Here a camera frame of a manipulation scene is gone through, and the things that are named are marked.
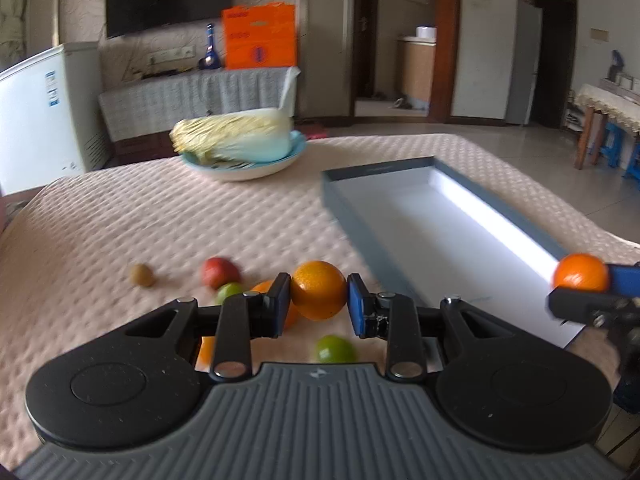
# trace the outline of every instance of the wooden table leg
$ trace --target wooden table leg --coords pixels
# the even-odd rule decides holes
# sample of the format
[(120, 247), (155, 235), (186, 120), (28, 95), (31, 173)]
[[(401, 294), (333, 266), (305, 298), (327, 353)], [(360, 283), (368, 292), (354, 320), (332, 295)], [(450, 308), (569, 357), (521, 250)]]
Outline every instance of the wooden table leg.
[(591, 149), (592, 164), (598, 163), (598, 158), (600, 156), (600, 148), (602, 147), (602, 141), (604, 140), (604, 131), (607, 127), (607, 122), (609, 122), (609, 115), (602, 114), (600, 118), (600, 126), (598, 127), (598, 132), (596, 133), (596, 138), (593, 141), (593, 147)]
[(581, 170), (584, 164), (584, 157), (587, 155), (587, 145), (589, 143), (589, 134), (591, 133), (591, 125), (593, 124), (593, 106), (587, 107), (587, 114), (584, 117), (584, 130), (580, 134), (578, 142), (578, 153), (575, 157), (574, 168)]

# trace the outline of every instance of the blue bottle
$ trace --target blue bottle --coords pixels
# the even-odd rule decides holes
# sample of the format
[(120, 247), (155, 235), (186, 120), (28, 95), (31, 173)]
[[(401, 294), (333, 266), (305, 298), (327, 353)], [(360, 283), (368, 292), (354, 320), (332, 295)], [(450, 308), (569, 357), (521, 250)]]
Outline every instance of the blue bottle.
[(213, 23), (209, 23), (209, 25), (207, 25), (207, 53), (205, 57), (203, 57), (198, 62), (198, 68), (200, 70), (220, 68), (222, 66), (222, 64), (220, 63), (220, 56), (216, 52), (216, 48), (214, 45)]

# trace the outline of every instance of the orange shopping bag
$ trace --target orange shopping bag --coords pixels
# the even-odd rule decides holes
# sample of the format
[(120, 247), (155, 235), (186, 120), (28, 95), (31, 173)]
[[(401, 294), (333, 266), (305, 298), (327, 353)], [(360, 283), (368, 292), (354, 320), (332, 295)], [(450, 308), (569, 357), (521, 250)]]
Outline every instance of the orange shopping bag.
[(222, 11), (226, 67), (295, 66), (296, 6), (272, 2)]

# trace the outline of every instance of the power outlet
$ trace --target power outlet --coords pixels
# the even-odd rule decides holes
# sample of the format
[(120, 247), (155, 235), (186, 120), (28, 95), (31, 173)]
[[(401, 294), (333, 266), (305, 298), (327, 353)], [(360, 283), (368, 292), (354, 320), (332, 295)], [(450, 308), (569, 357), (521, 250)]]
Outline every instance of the power outlet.
[(178, 48), (168, 48), (167, 50), (158, 50), (149, 54), (148, 63), (151, 66), (175, 61), (177, 59), (188, 59), (195, 57), (196, 49), (193, 45), (179, 46)]

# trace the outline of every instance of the red apple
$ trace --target red apple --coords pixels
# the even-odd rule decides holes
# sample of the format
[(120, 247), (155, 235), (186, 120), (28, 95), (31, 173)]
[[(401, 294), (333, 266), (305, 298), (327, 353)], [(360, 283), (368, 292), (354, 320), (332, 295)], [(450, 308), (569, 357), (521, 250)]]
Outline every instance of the red apple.
[(211, 288), (220, 288), (231, 283), (240, 282), (240, 270), (226, 258), (209, 258), (202, 264), (202, 283)]

